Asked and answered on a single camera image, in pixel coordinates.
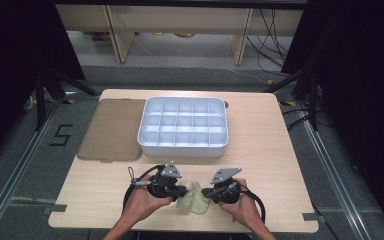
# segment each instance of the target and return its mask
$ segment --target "light green object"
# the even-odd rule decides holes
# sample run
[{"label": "light green object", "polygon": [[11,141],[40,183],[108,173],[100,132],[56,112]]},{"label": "light green object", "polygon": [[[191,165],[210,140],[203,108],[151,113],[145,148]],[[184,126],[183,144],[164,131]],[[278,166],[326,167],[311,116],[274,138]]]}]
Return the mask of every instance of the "light green object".
[{"label": "light green object", "polygon": [[179,185],[185,186],[188,193],[184,197],[177,199],[177,207],[188,209],[198,215],[204,214],[208,209],[210,199],[202,195],[202,187],[198,181],[181,181]]}]

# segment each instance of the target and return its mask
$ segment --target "white storage box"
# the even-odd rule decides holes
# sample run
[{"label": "white storage box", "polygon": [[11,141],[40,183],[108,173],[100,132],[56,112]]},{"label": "white storage box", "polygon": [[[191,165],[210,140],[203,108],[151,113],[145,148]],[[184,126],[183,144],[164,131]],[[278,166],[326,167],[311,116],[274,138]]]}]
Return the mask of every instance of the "white storage box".
[{"label": "white storage box", "polygon": [[137,139],[149,156],[220,157],[229,139],[225,103],[219,98],[149,98]]}]

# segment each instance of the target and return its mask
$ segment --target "human arm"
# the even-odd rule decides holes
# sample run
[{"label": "human arm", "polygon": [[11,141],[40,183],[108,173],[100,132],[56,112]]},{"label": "human arm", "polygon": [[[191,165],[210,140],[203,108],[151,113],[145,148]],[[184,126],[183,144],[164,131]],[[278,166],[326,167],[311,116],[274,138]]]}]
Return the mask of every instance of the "human arm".
[{"label": "human arm", "polygon": [[[236,179],[246,190],[245,179]],[[232,222],[238,221],[248,227],[260,240],[273,240],[275,237],[260,218],[254,199],[245,193],[241,193],[236,203],[228,204],[220,202],[221,209],[232,214]]]},{"label": "human arm", "polygon": [[[149,180],[150,176],[145,176],[142,180]],[[172,202],[170,197],[156,198],[152,196],[148,189],[136,187],[130,194],[126,206],[120,219],[104,237],[104,240],[122,239],[123,236],[139,221],[149,217],[155,210],[169,205]]]}]

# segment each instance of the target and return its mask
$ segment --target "person's left hand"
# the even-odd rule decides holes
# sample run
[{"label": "person's left hand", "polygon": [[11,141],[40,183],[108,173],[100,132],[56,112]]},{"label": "person's left hand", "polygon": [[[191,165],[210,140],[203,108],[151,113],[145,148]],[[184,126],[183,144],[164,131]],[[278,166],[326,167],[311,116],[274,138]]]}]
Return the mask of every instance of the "person's left hand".
[{"label": "person's left hand", "polygon": [[[142,178],[142,181],[147,181],[150,178],[151,176],[147,175]],[[136,223],[149,217],[155,210],[169,205],[172,201],[170,197],[156,198],[152,196],[145,186],[136,187],[127,200],[122,216],[128,216]]]}]

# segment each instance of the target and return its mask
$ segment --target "light wood tabletop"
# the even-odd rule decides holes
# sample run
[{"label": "light wood tabletop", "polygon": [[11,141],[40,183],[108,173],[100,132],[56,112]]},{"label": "light wood tabletop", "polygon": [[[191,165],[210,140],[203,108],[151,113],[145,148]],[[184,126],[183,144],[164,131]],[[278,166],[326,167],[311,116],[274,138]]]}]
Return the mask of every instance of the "light wood tabletop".
[{"label": "light wood tabletop", "polygon": [[[316,220],[305,221],[303,213],[314,213],[295,152],[277,99],[270,93],[198,92],[164,90],[105,90],[103,99],[148,99],[155,96],[217,97],[226,109],[229,142],[220,158],[149,157],[131,161],[82,160],[74,157],[49,224],[55,228],[111,228],[122,212],[131,177],[149,168],[174,161],[181,180],[196,180],[212,187],[210,180],[219,168],[242,168],[235,175],[244,178],[249,189],[266,208],[266,225],[272,232],[316,232]],[[210,201],[203,215],[188,212],[171,203],[137,223],[135,230],[250,232]]]}]

